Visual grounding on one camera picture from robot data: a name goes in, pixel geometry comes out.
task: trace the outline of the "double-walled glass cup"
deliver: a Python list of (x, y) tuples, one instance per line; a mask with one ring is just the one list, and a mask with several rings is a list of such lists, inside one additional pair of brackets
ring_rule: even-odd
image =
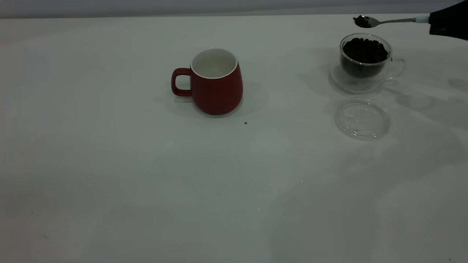
[[(369, 39), (378, 41), (388, 52), (387, 58), (379, 63), (363, 63), (351, 59), (343, 50), (344, 45), (354, 38)], [(374, 91), (382, 82), (400, 76), (405, 70), (403, 59), (393, 58), (393, 51), (390, 44), (384, 39), (364, 34), (351, 34), (340, 43), (339, 56), (331, 65), (331, 75), (333, 80), (343, 89), (350, 93), (362, 94)]]

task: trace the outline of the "coffee bean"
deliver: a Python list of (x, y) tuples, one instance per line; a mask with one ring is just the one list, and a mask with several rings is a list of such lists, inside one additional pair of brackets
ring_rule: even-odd
[[(388, 52), (382, 43), (377, 40), (363, 38), (354, 38), (348, 41), (343, 46), (343, 52), (352, 60), (366, 64), (376, 64), (388, 57)], [(356, 78), (373, 77), (383, 68), (383, 65), (360, 65), (349, 61), (344, 56), (341, 57), (341, 65), (349, 75)]]

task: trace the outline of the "metal spoon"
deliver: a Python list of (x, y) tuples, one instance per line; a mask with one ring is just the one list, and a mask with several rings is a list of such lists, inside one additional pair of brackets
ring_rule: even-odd
[(358, 16), (353, 17), (354, 23), (362, 28), (373, 28), (376, 27), (380, 24), (385, 24), (385, 23), (401, 23), (401, 22), (415, 22), (415, 23), (428, 23), (429, 22), (429, 16), (418, 16), (414, 18), (406, 18), (406, 19), (397, 19), (397, 20), (387, 20), (387, 21), (382, 21), (380, 22), (379, 20), (369, 17), (369, 16)]

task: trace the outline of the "white tabletop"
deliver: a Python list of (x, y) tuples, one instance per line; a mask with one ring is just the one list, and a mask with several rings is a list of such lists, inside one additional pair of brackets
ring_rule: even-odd
[[(468, 42), (351, 17), (0, 21), (0, 262), (467, 262)], [(333, 121), (359, 31), (407, 62), (373, 142)], [(209, 47), (241, 65), (227, 116), (170, 90)]]

